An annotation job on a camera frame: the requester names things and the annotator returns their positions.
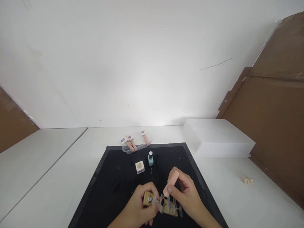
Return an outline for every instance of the plastic storage box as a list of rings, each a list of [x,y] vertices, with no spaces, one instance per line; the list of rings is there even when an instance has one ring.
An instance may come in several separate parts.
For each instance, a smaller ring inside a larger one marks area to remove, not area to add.
[[[214,157],[250,157],[255,142],[224,119],[187,119],[183,134],[191,152]]]
[[[133,140],[134,140],[134,143],[136,145],[137,151],[151,145],[152,140],[153,140],[149,133],[147,134],[148,143],[145,142],[145,139],[141,135],[140,132],[133,132],[131,135],[133,137]],[[133,152],[136,152],[136,151],[132,151],[125,143],[122,144],[121,146],[122,146],[123,152],[126,152],[127,154],[131,154]]]

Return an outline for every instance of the white tabletop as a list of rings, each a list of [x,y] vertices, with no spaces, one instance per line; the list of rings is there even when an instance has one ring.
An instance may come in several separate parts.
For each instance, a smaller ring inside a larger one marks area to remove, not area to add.
[[[89,128],[0,227],[68,227],[106,146],[142,129],[153,143],[185,142],[182,126]],[[304,212],[248,158],[193,157],[229,227],[304,226]]]
[[[0,221],[85,130],[38,130],[0,154]]]

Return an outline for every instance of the black work mat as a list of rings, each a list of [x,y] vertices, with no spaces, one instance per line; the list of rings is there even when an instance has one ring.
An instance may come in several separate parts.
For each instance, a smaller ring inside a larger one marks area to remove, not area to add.
[[[149,151],[153,152],[153,166],[148,164]],[[137,174],[135,163],[139,161],[143,161],[145,171]],[[161,194],[174,166],[193,179],[205,207],[222,227],[228,227],[187,145],[174,143],[152,144],[129,155],[120,146],[108,146],[69,228],[107,227],[126,206],[139,184],[152,181]],[[181,189],[178,181],[175,187]],[[183,210],[183,218],[158,213],[153,219],[153,227],[199,226]]]

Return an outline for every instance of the clear plastic tray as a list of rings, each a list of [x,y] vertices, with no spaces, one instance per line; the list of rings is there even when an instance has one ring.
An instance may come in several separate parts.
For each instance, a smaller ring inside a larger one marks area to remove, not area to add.
[[[147,134],[147,139],[148,139],[148,145],[147,145],[144,137],[140,133],[132,133],[132,136],[134,138],[133,140],[134,140],[134,143],[136,145],[137,151],[139,151],[140,149],[145,148],[145,147],[151,145],[152,140],[153,140],[152,137],[149,134]],[[122,144],[121,147],[122,147],[123,152],[126,152],[127,154],[131,154],[131,153],[135,152],[135,150],[132,151],[127,146],[127,144]]]

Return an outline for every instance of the brown cardboard box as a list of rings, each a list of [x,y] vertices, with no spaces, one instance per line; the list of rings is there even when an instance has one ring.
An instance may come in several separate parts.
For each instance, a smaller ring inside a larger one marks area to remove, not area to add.
[[[304,209],[304,12],[281,22],[219,110],[256,142],[251,160]]]
[[[39,129],[1,88],[0,126],[0,153]]]

